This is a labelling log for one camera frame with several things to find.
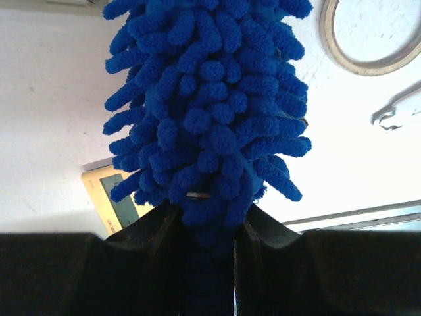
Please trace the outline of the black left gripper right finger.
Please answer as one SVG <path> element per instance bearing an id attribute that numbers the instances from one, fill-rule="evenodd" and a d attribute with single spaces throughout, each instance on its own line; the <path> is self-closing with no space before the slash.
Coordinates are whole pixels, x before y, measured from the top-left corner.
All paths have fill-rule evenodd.
<path id="1" fill-rule="evenodd" d="M 419 315 L 420 234 L 298 234 L 252 206 L 235 241 L 240 315 Z"/>

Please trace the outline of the blue microfibre duster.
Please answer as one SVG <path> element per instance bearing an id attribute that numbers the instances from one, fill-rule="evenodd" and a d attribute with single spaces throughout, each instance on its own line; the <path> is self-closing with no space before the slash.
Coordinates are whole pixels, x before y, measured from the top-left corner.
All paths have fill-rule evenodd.
<path id="1" fill-rule="evenodd" d="M 179 207 L 180 315 L 232 315 L 234 236 L 268 186 L 301 192 L 284 156 L 312 147 L 304 136 L 307 85 L 293 62 L 304 47 L 283 18 L 305 18 L 309 1 L 111 1 L 106 20 L 126 16 L 106 71 L 128 73 L 105 102 L 103 133 L 113 165 L 129 177 L 119 202 Z"/>

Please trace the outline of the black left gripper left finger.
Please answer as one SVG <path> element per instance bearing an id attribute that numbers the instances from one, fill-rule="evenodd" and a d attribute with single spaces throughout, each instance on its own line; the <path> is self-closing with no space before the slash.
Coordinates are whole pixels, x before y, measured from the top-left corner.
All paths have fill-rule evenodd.
<path id="1" fill-rule="evenodd" d="M 177 315 L 180 212 L 162 203 L 100 239 L 3 234 L 2 315 Z"/>

